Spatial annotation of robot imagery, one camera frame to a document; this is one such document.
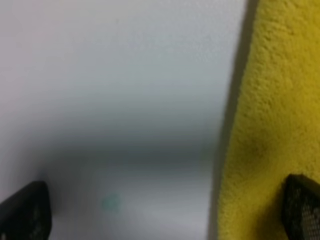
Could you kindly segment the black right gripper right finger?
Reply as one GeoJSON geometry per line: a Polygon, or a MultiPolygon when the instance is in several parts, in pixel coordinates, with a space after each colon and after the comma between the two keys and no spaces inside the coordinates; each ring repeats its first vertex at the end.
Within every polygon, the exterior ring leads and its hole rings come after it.
{"type": "Polygon", "coordinates": [[[290,240],[320,240],[320,184],[304,175],[289,175],[281,221],[290,240]]]}

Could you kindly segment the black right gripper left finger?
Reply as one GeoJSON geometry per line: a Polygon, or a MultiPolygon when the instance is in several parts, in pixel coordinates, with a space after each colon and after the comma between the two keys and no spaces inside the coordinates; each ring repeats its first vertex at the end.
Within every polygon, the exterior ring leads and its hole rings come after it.
{"type": "Polygon", "coordinates": [[[2,240],[48,240],[52,208],[48,185],[34,181],[0,204],[2,240]]]}

